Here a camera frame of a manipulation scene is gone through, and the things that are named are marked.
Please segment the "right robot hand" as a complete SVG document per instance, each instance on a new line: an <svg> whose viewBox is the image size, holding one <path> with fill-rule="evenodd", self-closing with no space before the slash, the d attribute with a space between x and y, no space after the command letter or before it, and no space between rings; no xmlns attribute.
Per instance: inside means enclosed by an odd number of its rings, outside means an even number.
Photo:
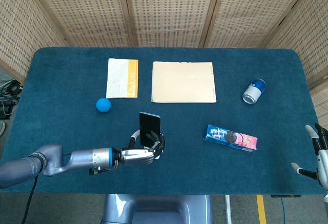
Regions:
<svg viewBox="0 0 328 224"><path fill-rule="evenodd" d="M317 180L319 184L327 190L327 129L320 124L315 123L315 131L310 125L306 125L305 129L312 139L314 147L317 170L316 172L305 170L295 162L292 162L292 168L300 175Z"/></svg>

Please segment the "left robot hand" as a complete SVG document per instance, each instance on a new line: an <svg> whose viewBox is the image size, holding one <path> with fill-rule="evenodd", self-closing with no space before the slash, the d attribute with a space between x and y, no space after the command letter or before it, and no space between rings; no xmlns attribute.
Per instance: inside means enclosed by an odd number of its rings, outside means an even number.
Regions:
<svg viewBox="0 0 328 224"><path fill-rule="evenodd" d="M127 148L121 150L119 162L125 166L140 166L149 165L155 159L159 159L164 152L166 141L164 136L154 131L146 134L146 137L153 142L151 147L135 148L136 139L140 136L140 130L137 130L131 135L130 142Z"/></svg>

